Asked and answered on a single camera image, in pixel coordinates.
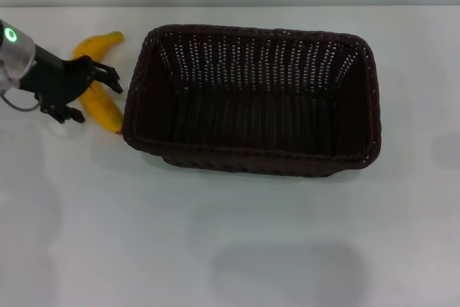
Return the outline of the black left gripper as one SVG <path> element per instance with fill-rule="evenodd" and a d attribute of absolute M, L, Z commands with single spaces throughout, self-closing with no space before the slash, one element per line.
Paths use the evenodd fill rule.
<path fill-rule="evenodd" d="M 62 60 L 38 45 L 35 48 L 34 63 L 20 80 L 20 89 L 33 93 L 40 101 L 40 111 L 58 123 L 73 120 L 82 124 L 86 121 L 80 110 L 67 104 L 82 95 L 93 80 L 115 93 L 123 93 L 119 74 L 111 66 L 87 56 Z"/>

